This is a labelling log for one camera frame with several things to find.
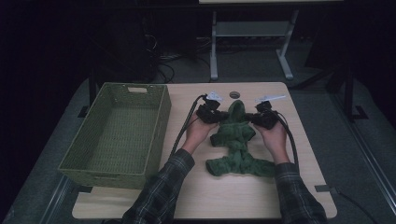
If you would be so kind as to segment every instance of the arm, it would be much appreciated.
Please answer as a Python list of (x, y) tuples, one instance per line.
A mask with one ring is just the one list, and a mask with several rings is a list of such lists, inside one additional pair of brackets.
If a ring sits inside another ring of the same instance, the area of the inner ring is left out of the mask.
[(182, 148), (146, 183), (134, 205), (123, 215), (122, 223), (172, 222), (181, 185), (194, 165), (191, 155), (216, 126), (192, 115)]
[(276, 165), (276, 188), (283, 223), (327, 223), (322, 205), (308, 191), (290, 162), (286, 151), (286, 131), (278, 122), (271, 130), (255, 126), (262, 135)]

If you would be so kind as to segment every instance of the black wire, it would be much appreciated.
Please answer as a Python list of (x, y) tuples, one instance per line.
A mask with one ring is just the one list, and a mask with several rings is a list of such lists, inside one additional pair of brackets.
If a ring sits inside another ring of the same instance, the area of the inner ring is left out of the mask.
[(192, 125), (196, 120), (198, 120), (199, 118), (196, 118), (195, 120), (193, 120), (189, 125), (187, 125), (186, 130), (189, 129), (190, 125)]
[(193, 113), (194, 110), (195, 110), (195, 107), (196, 107), (197, 104), (198, 104), (198, 100), (201, 99), (201, 98), (203, 98), (203, 97), (205, 97), (205, 95), (200, 95), (200, 96), (198, 96), (197, 99), (194, 101), (194, 103), (192, 103), (192, 106), (191, 106), (191, 109), (190, 109), (190, 111), (189, 111), (189, 114), (187, 115), (186, 120), (184, 121), (184, 124), (183, 124), (183, 126), (181, 127), (180, 132), (178, 133), (178, 136), (177, 136), (177, 138), (176, 138), (175, 144), (174, 144), (174, 146), (173, 146), (173, 148), (172, 148), (172, 151), (171, 151), (171, 154), (169, 155), (169, 157), (171, 157), (173, 154), (175, 154), (176, 149), (177, 149), (177, 145), (178, 145), (178, 142), (180, 141), (181, 136), (182, 136), (183, 133), (187, 130), (187, 127), (189, 127), (189, 125), (190, 125), (190, 124), (189, 124), (189, 121), (190, 121), (190, 119), (191, 119), (192, 113)]
[(168, 64), (160, 63), (159, 65), (168, 67), (172, 71), (172, 76), (170, 78), (168, 78), (165, 75), (165, 73), (163, 72), (163, 70), (159, 69), (160, 74), (163, 76), (163, 82), (164, 83), (173, 82), (173, 78), (175, 77), (175, 69), (173, 67), (169, 66)]
[(357, 202), (355, 202), (353, 199), (349, 198), (348, 196), (346, 196), (344, 193), (342, 192), (338, 192), (338, 194), (342, 197), (344, 197), (345, 199), (347, 199), (348, 201), (350, 201), (351, 203), (355, 204), (356, 206), (359, 207), (359, 209), (368, 217), (370, 218), (374, 224), (377, 224), (378, 222), (375, 221), (375, 219)]
[(289, 129), (288, 122), (286, 121), (285, 117), (282, 114), (278, 113), (277, 111), (272, 110), (270, 108), (267, 108), (267, 110), (270, 111), (271, 113), (273, 113), (276, 116), (277, 120), (279, 120), (279, 122), (285, 128), (286, 134), (288, 135), (289, 140), (290, 140), (291, 150), (293, 152), (294, 164), (296, 165), (297, 172), (300, 173), (300, 164), (298, 162), (297, 147), (294, 142), (293, 134), (291, 133), (291, 131)]

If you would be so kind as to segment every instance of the small round object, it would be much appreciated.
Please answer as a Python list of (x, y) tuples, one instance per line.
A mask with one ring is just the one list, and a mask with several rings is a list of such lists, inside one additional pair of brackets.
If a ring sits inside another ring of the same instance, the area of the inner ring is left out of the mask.
[(241, 94), (237, 91), (232, 91), (230, 92), (230, 97), (233, 99), (238, 99), (239, 97), (241, 97)]

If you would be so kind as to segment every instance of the plaid sleeve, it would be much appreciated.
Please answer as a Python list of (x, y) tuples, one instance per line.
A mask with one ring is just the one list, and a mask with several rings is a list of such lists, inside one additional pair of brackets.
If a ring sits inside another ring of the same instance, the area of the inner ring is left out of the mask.
[(146, 183), (122, 223), (171, 223), (181, 185), (194, 164), (189, 152), (178, 150)]
[(327, 223), (322, 205), (306, 188), (295, 164), (276, 166), (276, 188), (283, 223)]

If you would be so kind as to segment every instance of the green basket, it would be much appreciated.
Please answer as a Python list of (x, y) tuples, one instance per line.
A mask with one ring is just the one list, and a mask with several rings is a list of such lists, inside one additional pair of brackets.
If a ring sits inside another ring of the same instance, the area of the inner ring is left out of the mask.
[(170, 109), (166, 85), (105, 83), (59, 170), (83, 186), (142, 189), (158, 172)]

